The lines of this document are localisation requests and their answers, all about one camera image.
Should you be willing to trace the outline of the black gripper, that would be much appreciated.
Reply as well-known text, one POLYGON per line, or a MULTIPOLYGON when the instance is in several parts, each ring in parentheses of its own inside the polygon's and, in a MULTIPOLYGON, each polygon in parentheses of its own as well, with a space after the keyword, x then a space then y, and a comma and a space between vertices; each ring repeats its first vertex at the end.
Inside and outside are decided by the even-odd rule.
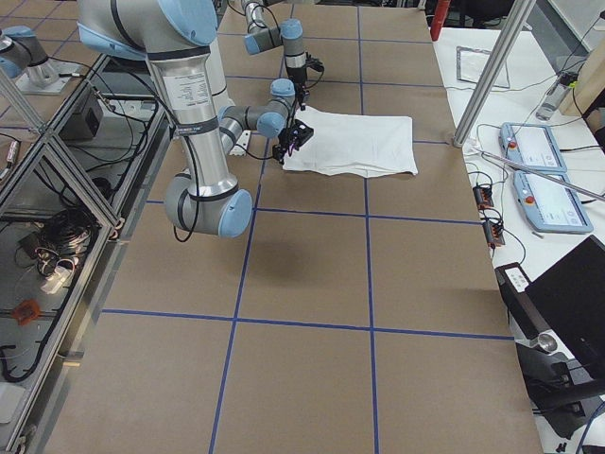
POLYGON ((298 55, 286 55, 285 69, 288 78, 294 84, 299 109, 304 111, 306 109, 306 102, 308 99, 308 90, 306 88, 307 70, 312 69, 313 71, 322 74, 324 71, 324 65, 320 59, 313 57, 306 51, 303 51, 298 55))
POLYGON ((272 147, 272 158, 280 165, 285 163, 285 156, 299 150, 314 135, 314 129, 299 119, 286 126, 278 135, 279 143, 272 147))

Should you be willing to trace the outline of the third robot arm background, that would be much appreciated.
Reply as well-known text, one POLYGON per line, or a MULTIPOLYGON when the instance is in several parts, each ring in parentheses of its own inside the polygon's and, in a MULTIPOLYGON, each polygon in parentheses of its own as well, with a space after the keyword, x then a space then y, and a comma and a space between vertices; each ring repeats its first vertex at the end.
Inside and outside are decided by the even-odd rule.
POLYGON ((57 95, 80 64, 52 61, 31 28, 10 26, 1 30, 1 68, 24 94, 57 95))

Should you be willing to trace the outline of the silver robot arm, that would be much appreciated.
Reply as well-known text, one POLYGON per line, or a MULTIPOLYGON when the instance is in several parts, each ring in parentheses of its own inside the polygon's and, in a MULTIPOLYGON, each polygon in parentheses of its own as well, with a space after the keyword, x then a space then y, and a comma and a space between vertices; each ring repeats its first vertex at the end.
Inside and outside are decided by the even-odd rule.
POLYGON ((318 72, 321 79, 324 66, 306 50, 301 21, 289 18, 279 24, 269 8, 277 1, 241 1, 240 4, 240 14, 246 18, 248 28, 244 37, 247 52, 257 55, 278 47, 283 49, 287 76, 294 84, 298 105, 304 110, 312 87, 307 83, 307 70, 318 72))
POLYGON ((262 17, 266 1, 242 4, 249 25, 245 45, 250 54, 282 47, 287 76, 270 85, 264 106, 234 106, 223 90, 217 54, 218 21, 211 1, 81 1, 81 41, 108 56, 144 61, 158 97, 187 154, 188 168, 168 187, 165 211, 176 229, 236 237, 247 228, 251 194, 239 187, 226 157, 244 131, 278 139, 272 157, 283 160, 312 136, 297 119, 308 96, 307 69, 321 70, 303 43, 303 27, 287 19, 268 27, 262 17))

